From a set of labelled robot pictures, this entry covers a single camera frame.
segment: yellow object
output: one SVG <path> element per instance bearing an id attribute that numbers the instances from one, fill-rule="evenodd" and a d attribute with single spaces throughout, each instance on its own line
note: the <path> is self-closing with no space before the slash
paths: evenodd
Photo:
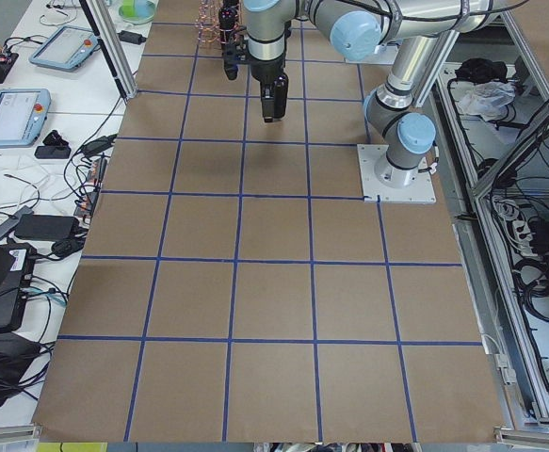
<path id="1" fill-rule="evenodd" d="M 146 24 L 154 17 L 155 5 L 149 0 L 122 0 L 119 14 L 132 24 Z"/>
<path id="2" fill-rule="evenodd" d="M 106 452 L 107 443 L 39 443 L 38 452 Z"/>

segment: white table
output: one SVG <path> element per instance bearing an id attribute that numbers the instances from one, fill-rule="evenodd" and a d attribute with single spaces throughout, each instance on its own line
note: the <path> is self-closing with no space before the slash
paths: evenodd
<path id="1" fill-rule="evenodd" d="M 133 26 L 119 18 L 117 10 L 120 3 L 121 0 L 116 1 L 109 8 L 117 30 L 127 29 L 147 36 L 150 24 Z M 52 34 L 56 29 L 41 25 L 39 17 L 42 14 L 47 14 L 46 21 L 50 22 L 51 20 L 62 21 L 63 16 L 55 14 L 47 9 L 45 5 L 46 0 L 33 0 L 12 36 L 26 37 L 36 34 L 49 36 Z M 66 11 L 72 16 L 74 15 L 73 10 L 67 9 Z M 88 26 L 81 9 L 77 10 L 77 18 L 71 22 L 71 25 Z M 144 46 L 128 43 L 123 43 L 122 46 L 132 71 L 135 71 L 140 62 Z M 27 43 L 16 46 L 15 51 L 20 54 L 19 60 L 8 75 L 6 83 L 0 85 L 0 88 L 49 89 L 52 105 L 40 133 L 40 140 L 51 130 L 57 129 L 70 142 L 72 149 L 75 150 L 103 122 L 106 114 L 111 111 L 113 105 L 117 102 L 119 93 L 100 52 L 91 56 L 86 64 L 77 71 L 65 73 L 30 64 L 28 57 L 36 48 L 37 45 Z M 117 133 L 124 109 L 124 103 L 120 102 L 119 107 L 105 123 L 97 137 Z M 62 177 L 66 160 L 36 160 L 33 157 L 35 147 L 36 145 L 28 148 L 0 149 L 0 203 L 16 203 L 24 189 L 23 183 L 4 177 L 5 173 L 40 184 L 40 193 L 43 198 L 58 197 L 55 195 L 62 193 L 59 195 L 62 196 L 67 193 L 67 186 Z M 76 181 L 73 167 L 68 169 L 68 180 L 70 182 Z M 35 195 L 35 192 L 28 186 L 24 194 L 23 199 L 27 199 Z M 61 201 L 42 201 L 34 208 L 34 212 L 45 215 L 71 215 L 74 208 L 74 196 L 71 196 Z M 50 252 L 51 242 L 30 243 L 41 253 Z M 61 262 L 38 261 L 34 275 L 45 278 L 58 285 L 62 290 L 66 290 L 79 263 L 80 254 L 78 252 Z M 49 287 L 48 284 L 40 281 L 34 281 L 33 285 L 40 288 Z M 38 340 L 48 316 L 47 303 L 46 299 L 43 298 L 30 300 L 25 308 L 23 325 L 16 333 L 30 340 Z M 53 302 L 50 322 L 42 342 L 54 341 L 57 338 L 63 314 L 64 308 Z M 46 360 L 47 357 L 42 357 L 33 362 L 24 378 L 36 374 L 44 366 Z M 31 388 L 29 392 L 38 396 L 40 391 L 41 385 L 37 385 Z M 35 408 L 35 400 L 27 395 L 17 395 L 8 399 L 0 408 L 0 427 L 28 425 L 31 422 Z"/>
<path id="2" fill-rule="evenodd" d="M 57 28 L 40 24 L 40 16 L 49 15 L 51 20 L 64 16 L 55 13 L 52 9 L 46 8 L 47 0 L 33 0 L 19 25 L 15 28 L 12 36 L 27 37 L 32 35 L 50 36 Z M 123 29 L 140 33 L 147 36 L 150 24 L 131 25 L 124 22 L 117 13 L 119 3 L 115 2 L 109 8 L 111 17 L 115 20 L 118 31 Z M 65 9 L 68 14 L 74 15 L 77 11 L 77 18 L 68 25 L 89 27 L 88 21 L 81 9 Z M 128 59 L 132 72 L 138 69 L 144 44 L 136 45 L 127 42 L 122 44 L 125 56 Z M 56 113 L 82 113 L 82 114 L 106 114 L 111 111 L 113 104 L 119 98 L 119 92 L 113 81 L 113 77 L 106 66 L 105 57 L 102 51 L 91 55 L 86 62 L 76 71 L 67 73 L 54 69 L 42 68 L 29 63 L 29 57 L 39 46 L 33 43 L 16 45 L 14 51 L 19 54 L 19 59 L 14 64 L 1 88 L 45 88 L 50 91 L 53 104 L 50 111 Z M 122 113 L 124 105 L 116 110 Z"/>

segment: metal mounting plate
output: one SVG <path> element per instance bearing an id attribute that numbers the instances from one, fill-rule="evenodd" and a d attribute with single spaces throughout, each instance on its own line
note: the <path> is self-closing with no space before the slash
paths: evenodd
<path id="1" fill-rule="evenodd" d="M 391 188 L 379 181 L 375 175 L 375 163 L 386 152 L 386 145 L 358 145 L 364 200 L 366 202 L 435 203 L 435 192 L 433 191 L 431 175 L 428 172 L 419 172 L 416 180 L 410 186 L 402 189 Z M 423 169 L 426 167 L 427 160 L 423 158 L 418 168 Z"/>

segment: power strip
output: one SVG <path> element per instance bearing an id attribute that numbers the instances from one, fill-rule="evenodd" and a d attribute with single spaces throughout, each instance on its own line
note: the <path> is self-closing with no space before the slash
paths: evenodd
<path id="1" fill-rule="evenodd" d="M 75 207 L 73 216 L 79 219 L 82 224 L 88 225 L 94 215 L 94 209 L 96 208 L 96 202 L 98 202 L 99 191 L 92 191 L 84 197 L 84 200 L 80 201 Z"/>
<path id="2" fill-rule="evenodd" d="M 89 167 L 88 175 L 86 176 L 86 184 L 100 186 L 105 178 L 107 163 L 108 160 L 105 157 L 94 160 L 92 165 Z"/>
<path id="3" fill-rule="evenodd" d="M 536 257 L 538 254 L 534 252 L 531 245 L 534 235 L 529 229 L 527 222 L 520 219 L 514 219 L 510 225 L 512 226 L 513 236 L 518 243 L 517 247 L 521 251 L 523 257 Z"/>

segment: metal shelf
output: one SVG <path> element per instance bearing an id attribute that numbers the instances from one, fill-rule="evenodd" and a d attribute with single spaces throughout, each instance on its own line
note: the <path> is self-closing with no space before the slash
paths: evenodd
<path id="1" fill-rule="evenodd" d="M 444 116 L 452 144 L 449 147 L 456 152 L 456 156 L 460 161 L 462 172 L 464 175 L 464 185 L 466 195 L 469 202 L 476 211 L 479 218 L 479 227 L 483 234 L 483 242 L 487 249 L 488 256 L 492 262 L 492 272 L 498 283 L 498 289 L 502 294 L 502 299 L 505 302 L 506 314 L 509 318 L 510 327 L 514 335 L 514 341 L 518 348 L 518 359 L 523 360 L 525 365 L 525 380 L 521 378 L 519 381 L 520 389 L 528 399 L 532 396 L 532 401 L 529 404 L 536 414 L 537 421 L 543 424 L 549 424 L 549 393 L 544 385 L 546 377 L 541 373 L 538 365 L 536 352 L 528 336 L 527 323 L 535 329 L 533 332 L 537 347 L 540 349 L 542 356 L 547 359 L 543 362 L 543 367 L 549 367 L 549 324 L 544 323 L 529 314 L 524 314 L 519 302 L 515 296 L 513 287 L 513 279 L 511 275 L 511 265 L 505 251 L 504 240 L 497 230 L 497 226 L 492 219 L 490 205 L 488 201 L 489 189 L 485 189 L 480 178 L 477 176 L 476 165 L 483 158 L 496 158 L 502 160 L 513 149 L 514 143 L 503 141 L 497 131 L 483 120 L 475 117 L 460 117 L 461 123 L 466 130 L 466 135 L 469 143 L 477 150 L 480 155 L 473 156 L 471 150 L 465 142 L 464 135 L 460 129 L 460 124 L 456 117 L 452 106 L 452 98 L 457 101 L 466 91 L 472 86 L 468 83 L 460 82 L 453 86 L 452 96 L 447 91 L 447 82 L 454 78 L 454 71 L 459 67 L 459 64 L 447 63 L 440 74 L 438 80 L 438 96 L 440 99 L 439 105 L 441 111 L 438 114 Z M 509 74 L 514 73 L 512 67 L 509 68 Z M 519 120 L 526 121 L 531 114 L 542 104 L 544 97 L 519 97 L 515 101 L 517 111 L 520 113 Z M 549 152 L 545 153 L 545 158 L 549 163 Z M 544 172 L 545 164 L 539 157 L 533 157 L 530 164 L 524 170 L 520 170 L 519 177 L 547 177 L 549 169 Z M 543 179 L 524 179 L 520 182 L 520 189 L 525 194 L 543 197 L 549 201 L 549 182 Z M 520 194 L 516 189 L 509 192 L 508 195 L 514 196 Z M 526 414 L 521 412 L 522 419 L 519 423 L 530 423 L 526 419 Z"/>

